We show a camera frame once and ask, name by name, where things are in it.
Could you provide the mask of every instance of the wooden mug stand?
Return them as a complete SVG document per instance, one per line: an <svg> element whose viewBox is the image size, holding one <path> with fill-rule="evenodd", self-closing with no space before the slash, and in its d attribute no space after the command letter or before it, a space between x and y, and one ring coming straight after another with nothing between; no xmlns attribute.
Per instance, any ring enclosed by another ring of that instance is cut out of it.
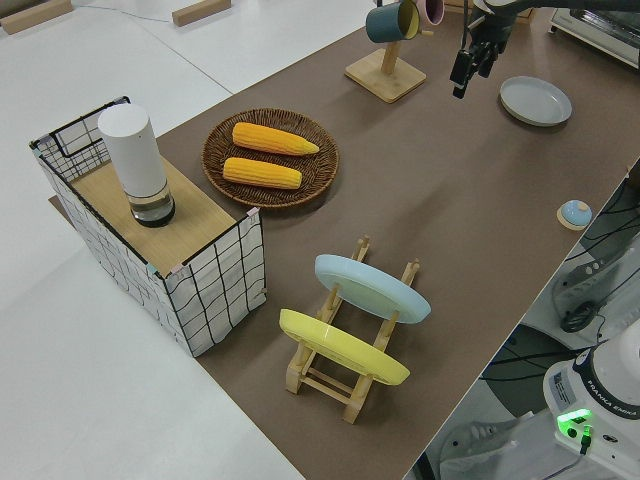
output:
<svg viewBox="0 0 640 480"><path fill-rule="evenodd" d="M369 249L369 237L364 236L358 240L356 249L351 256L353 260L362 262ZM416 272L420 268L420 262L416 259L409 262L402 275L402 282L411 285ZM342 304L342 298L338 296L338 286L335 286L324 301L316 318L331 325ZM383 320L373 346L384 352L396 325L398 313L395 312L389 320ZM362 409L369 389L373 383L371 375L360 375L354 387L349 387L329 375L312 367L316 353L311 348L298 343L298 349L289 362L286 375L286 387L291 393L298 393L303 383L345 404L342 419L353 424Z"/></svg>
<svg viewBox="0 0 640 480"><path fill-rule="evenodd" d="M422 84L427 76L398 58L400 42L387 44L352 63L345 75L387 103L393 103Z"/></svg>

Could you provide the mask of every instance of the woven basket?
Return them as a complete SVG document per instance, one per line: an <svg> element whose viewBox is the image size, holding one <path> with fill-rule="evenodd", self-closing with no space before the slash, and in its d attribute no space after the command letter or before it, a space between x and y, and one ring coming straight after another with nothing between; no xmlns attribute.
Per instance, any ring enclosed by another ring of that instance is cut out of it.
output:
<svg viewBox="0 0 640 480"><path fill-rule="evenodd" d="M314 155L302 157L259 152L233 144L232 131L237 122L249 122L279 128L306 138L320 147ZM229 157L275 163L302 172L302 184L295 190L256 187L228 182L222 178ZM316 122L299 113L274 108L241 112L227 118L209 134L202 150L202 167L214 187L228 197L261 208L300 205L320 195L331 185L338 171L338 148L331 136Z"/></svg>

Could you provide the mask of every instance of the yellow corn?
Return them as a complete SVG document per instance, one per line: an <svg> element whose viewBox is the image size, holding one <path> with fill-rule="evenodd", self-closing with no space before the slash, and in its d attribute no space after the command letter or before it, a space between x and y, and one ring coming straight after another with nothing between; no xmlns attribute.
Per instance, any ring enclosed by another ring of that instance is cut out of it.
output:
<svg viewBox="0 0 640 480"><path fill-rule="evenodd" d="M233 126L233 143L239 147L284 155L308 155L320 150L299 135L247 122Z"/></svg>
<svg viewBox="0 0 640 480"><path fill-rule="evenodd" d="M274 163L230 157L224 162L222 177L235 183L294 190L300 188L302 172Z"/></svg>

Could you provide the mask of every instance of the green light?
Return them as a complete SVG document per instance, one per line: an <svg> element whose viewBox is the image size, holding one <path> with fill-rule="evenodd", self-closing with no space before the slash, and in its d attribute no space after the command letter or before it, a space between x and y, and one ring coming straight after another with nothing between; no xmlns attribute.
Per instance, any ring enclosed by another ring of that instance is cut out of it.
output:
<svg viewBox="0 0 640 480"><path fill-rule="evenodd" d="M564 413L558 416L558 428L560 431L569 436L567 431L569 428L572 428L576 424L580 424L585 421L586 418L591 416L591 410L586 408L581 408L579 410L574 410L573 412ZM589 426L585 426L584 434L590 435Z"/></svg>

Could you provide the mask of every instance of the grid pattern box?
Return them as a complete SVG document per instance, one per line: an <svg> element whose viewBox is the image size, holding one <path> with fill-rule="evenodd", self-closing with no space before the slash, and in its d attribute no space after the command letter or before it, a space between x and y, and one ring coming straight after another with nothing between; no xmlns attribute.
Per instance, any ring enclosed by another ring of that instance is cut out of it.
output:
<svg viewBox="0 0 640 480"><path fill-rule="evenodd" d="M100 138L100 113L118 98L31 142L30 147L69 220L115 282L134 297L192 356L225 336L266 301L260 211L162 275L73 187L73 181L110 161Z"/></svg>

